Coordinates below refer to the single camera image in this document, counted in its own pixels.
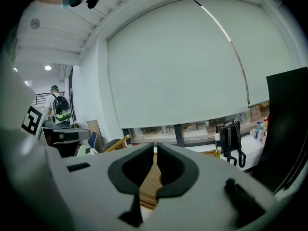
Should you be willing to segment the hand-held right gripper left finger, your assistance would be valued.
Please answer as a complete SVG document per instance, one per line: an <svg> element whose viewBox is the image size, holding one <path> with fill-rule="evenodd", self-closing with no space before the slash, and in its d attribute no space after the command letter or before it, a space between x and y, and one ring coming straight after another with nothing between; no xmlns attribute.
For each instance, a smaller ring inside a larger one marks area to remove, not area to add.
<svg viewBox="0 0 308 231"><path fill-rule="evenodd" d="M119 219L139 227L143 223L140 209L140 187L154 162L154 144L133 146L133 152L115 160L108 168L108 177L120 193L130 194L133 201L130 210Z"/></svg>

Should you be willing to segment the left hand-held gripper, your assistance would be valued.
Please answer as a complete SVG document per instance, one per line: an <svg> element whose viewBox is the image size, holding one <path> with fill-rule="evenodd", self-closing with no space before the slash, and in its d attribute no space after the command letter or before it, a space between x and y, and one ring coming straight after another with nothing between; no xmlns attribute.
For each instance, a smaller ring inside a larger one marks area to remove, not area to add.
<svg viewBox="0 0 308 231"><path fill-rule="evenodd" d="M90 147L82 144L90 138L88 129L59 128L33 105L24 118L22 128L35 135L45 146L56 148L62 158L90 153Z"/></svg>

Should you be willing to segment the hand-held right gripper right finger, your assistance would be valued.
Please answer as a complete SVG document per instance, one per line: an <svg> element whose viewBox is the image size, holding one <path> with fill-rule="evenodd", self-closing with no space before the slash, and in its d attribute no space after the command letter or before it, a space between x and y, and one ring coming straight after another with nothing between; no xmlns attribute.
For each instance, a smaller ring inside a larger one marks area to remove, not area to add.
<svg viewBox="0 0 308 231"><path fill-rule="evenodd" d="M198 180L199 168L190 158L173 150L170 145L157 144L157 165L162 188L157 198L174 198L185 194Z"/></svg>

